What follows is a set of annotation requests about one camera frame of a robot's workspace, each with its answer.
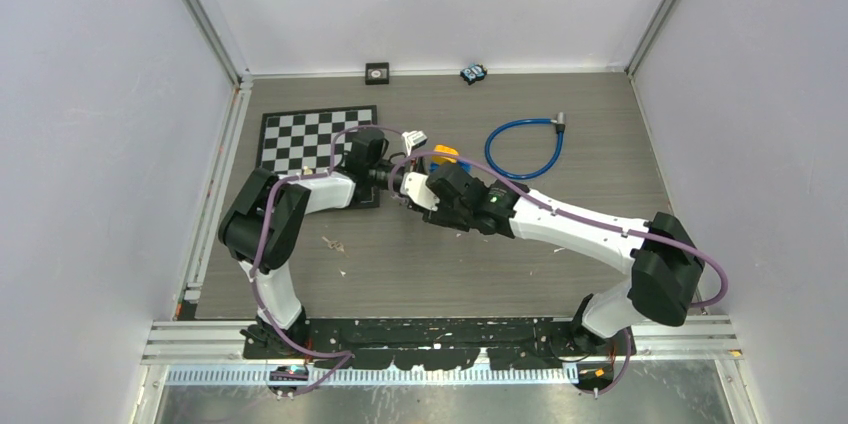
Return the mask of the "silver key bunch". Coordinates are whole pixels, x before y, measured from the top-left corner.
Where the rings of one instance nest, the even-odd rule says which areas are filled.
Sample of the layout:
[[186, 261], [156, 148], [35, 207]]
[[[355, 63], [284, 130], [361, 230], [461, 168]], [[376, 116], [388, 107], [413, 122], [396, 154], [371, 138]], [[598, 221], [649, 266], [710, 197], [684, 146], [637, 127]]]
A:
[[326, 244], [326, 246], [329, 249], [332, 249], [332, 250], [335, 250], [339, 253], [342, 253], [344, 256], [348, 256], [344, 244], [341, 243], [340, 241], [329, 239], [326, 236], [323, 236], [322, 240], [324, 241], [324, 243]]

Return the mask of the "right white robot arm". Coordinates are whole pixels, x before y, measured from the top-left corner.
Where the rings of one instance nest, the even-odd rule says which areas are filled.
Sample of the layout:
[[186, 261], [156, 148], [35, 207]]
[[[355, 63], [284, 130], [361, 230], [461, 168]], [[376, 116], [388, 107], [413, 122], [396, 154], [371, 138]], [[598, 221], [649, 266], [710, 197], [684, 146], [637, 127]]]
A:
[[658, 212], [648, 221], [610, 216], [552, 199], [520, 183], [491, 184], [446, 162], [433, 173], [408, 173], [401, 192], [427, 223], [484, 235], [554, 244], [609, 265], [624, 280], [589, 294], [575, 312], [567, 338], [596, 354], [621, 330], [651, 321], [685, 323], [704, 269], [681, 222]]

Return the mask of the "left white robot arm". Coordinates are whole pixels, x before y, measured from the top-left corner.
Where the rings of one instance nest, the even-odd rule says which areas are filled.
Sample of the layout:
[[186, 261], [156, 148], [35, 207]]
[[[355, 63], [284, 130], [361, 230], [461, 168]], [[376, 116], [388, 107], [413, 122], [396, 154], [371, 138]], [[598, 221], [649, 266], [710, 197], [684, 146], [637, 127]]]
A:
[[280, 176], [262, 167], [247, 178], [221, 220], [219, 241], [245, 271], [257, 304], [257, 323], [245, 330], [284, 358], [305, 353], [306, 311], [294, 290], [290, 258], [304, 218], [312, 213], [368, 206], [389, 177], [389, 128], [360, 125], [335, 134], [322, 172]]

